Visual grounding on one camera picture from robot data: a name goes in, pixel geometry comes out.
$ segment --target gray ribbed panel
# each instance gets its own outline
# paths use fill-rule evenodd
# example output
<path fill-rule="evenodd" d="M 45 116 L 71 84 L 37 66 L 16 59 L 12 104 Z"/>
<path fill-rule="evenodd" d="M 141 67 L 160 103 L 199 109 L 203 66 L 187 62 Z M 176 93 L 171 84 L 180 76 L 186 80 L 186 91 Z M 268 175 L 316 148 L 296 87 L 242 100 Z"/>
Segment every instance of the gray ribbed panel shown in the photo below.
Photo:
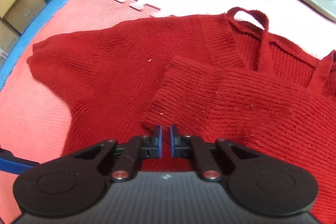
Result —
<path fill-rule="evenodd" d="M 270 219 L 233 203 L 223 188 L 194 172 L 139 172 L 112 185 L 94 207 L 76 216 L 40 219 L 24 215 L 15 224 L 318 224 L 308 213 Z"/>

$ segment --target black circular joint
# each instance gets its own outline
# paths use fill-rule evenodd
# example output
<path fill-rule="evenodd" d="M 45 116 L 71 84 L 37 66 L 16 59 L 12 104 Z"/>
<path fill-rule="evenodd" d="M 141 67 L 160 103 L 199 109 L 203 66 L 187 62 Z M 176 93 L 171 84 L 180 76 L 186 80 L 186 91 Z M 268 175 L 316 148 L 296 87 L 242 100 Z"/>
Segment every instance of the black circular joint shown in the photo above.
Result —
<path fill-rule="evenodd" d="M 77 214 L 91 206 L 105 192 L 104 177 L 90 165 L 58 168 L 52 162 L 22 173 L 13 186 L 23 213 L 44 218 Z"/>
<path fill-rule="evenodd" d="M 271 157 L 241 161 L 229 177 L 228 189 L 243 207 L 272 217 L 309 210 L 318 194 L 309 172 Z"/>

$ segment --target cardboard box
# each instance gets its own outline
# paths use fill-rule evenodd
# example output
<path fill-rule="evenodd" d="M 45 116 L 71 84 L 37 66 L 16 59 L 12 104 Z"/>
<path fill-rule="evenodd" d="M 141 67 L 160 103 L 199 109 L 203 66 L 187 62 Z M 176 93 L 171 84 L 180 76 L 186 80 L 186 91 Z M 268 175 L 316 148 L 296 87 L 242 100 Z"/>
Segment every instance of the cardboard box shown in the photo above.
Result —
<path fill-rule="evenodd" d="M 19 37 L 19 33 L 8 22 L 0 19 L 0 68 Z"/>
<path fill-rule="evenodd" d="M 23 33 L 45 5 L 44 0 L 0 0 L 0 17 Z"/>

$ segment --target white speck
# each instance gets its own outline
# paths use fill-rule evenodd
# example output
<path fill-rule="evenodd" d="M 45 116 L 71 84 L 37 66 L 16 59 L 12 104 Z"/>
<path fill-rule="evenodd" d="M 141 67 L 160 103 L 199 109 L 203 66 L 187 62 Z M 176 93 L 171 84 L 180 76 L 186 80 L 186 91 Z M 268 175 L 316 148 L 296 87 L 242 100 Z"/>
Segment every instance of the white speck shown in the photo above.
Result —
<path fill-rule="evenodd" d="M 169 174 L 166 174 L 166 175 L 162 176 L 162 178 L 163 178 L 163 179 L 166 179 L 166 180 L 168 180 L 168 179 L 170 179 L 170 178 L 171 178 L 171 175 L 169 175 Z"/>

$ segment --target ribbed knit fabric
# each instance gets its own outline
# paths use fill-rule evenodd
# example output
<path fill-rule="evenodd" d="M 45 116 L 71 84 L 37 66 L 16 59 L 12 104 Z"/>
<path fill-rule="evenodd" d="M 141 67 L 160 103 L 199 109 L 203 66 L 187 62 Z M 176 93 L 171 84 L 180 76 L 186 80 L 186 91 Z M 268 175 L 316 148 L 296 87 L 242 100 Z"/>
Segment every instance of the ribbed knit fabric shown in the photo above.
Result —
<path fill-rule="evenodd" d="M 264 30 L 236 22 L 239 10 L 140 19 L 35 44 L 28 59 L 34 78 L 72 113 L 64 153 L 177 123 L 184 134 L 229 138 L 309 170 L 320 187 L 313 213 L 334 224 L 335 52 L 319 61 L 268 33 L 258 11 L 248 13 Z M 144 167 L 186 164 L 164 153 Z"/>

